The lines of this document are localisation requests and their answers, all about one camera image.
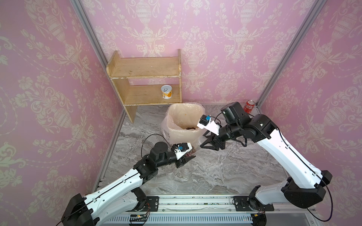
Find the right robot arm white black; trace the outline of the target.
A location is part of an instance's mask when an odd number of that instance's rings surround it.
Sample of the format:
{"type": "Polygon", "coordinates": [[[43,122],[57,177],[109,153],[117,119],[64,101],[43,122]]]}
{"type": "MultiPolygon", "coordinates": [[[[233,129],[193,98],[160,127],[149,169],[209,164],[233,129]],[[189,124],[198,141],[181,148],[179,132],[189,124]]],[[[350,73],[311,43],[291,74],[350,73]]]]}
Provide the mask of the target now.
{"type": "Polygon", "coordinates": [[[262,114],[251,117],[239,102],[225,105],[221,114],[225,118],[225,126],[216,123],[209,115],[201,116],[197,126],[207,130],[201,148],[224,150],[227,141],[243,137],[245,140],[241,144],[244,147],[248,140],[253,141],[274,157],[289,174],[286,180],[278,184],[254,187],[247,198],[251,209],[259,211],[269,204],[284,202],[307,209],[324,199],[329,192],[327,186],[332,174],[308,162],[269,117],[262,114]]]}

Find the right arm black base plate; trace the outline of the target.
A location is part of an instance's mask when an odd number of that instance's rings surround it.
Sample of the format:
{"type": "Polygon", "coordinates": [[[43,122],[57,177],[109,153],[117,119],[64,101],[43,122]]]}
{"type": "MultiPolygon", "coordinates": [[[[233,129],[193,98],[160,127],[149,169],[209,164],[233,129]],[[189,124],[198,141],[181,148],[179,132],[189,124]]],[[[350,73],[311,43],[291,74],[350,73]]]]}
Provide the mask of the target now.
{"type": "Polygon", "coordinates": [[[272,204],[263,205],[257,199],[249,198],[245,195],[234,196],[232,204],[234,205],[236,211],[274,211],[274,206],[272,204]]]}

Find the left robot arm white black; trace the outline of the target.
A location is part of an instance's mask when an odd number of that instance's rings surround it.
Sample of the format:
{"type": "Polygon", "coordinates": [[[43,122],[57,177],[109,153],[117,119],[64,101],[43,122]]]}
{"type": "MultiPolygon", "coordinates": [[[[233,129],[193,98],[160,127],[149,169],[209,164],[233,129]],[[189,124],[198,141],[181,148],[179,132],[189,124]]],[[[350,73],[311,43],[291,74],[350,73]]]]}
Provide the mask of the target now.
{"type": "Polygon", "coordinates": [[[60,223],[64,226],[101,226],[118,214],[145,209],[147,197],[140,187],[158,174],[159,167],[184,166],[193,159],[188,155],[191,151],[191,143],[169,147],[165,142],[157,142],[149,154],[116,181],[86,196],[73,196],[60,223]]]}

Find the clear jar flower tea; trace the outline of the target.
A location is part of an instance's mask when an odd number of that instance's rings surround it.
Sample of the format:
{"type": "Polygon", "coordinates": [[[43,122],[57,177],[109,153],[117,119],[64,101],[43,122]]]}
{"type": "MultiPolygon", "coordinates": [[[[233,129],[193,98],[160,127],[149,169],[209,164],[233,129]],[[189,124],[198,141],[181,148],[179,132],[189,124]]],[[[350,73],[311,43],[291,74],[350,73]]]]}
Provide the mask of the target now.
{"type": "Polygon", "coordinates": [[[206,141],[204,136],[200,136],[193,144],[192,150],[187,154],[187,156],[195,156],[197,151],[200,151],[202,148],[200,147],[206,141]]]}

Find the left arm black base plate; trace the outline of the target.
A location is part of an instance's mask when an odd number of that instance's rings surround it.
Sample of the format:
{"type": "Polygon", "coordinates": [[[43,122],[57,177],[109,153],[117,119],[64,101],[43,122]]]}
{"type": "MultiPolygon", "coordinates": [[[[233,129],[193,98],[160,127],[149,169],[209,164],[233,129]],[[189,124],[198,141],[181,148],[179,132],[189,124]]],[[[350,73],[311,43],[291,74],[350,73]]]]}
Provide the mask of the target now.
{"type": "Polygon", "coordinates": [[[133,211],[150,211],[157,212],[159,207],[159,196],[147,196],[141,200],[133,211]]]}

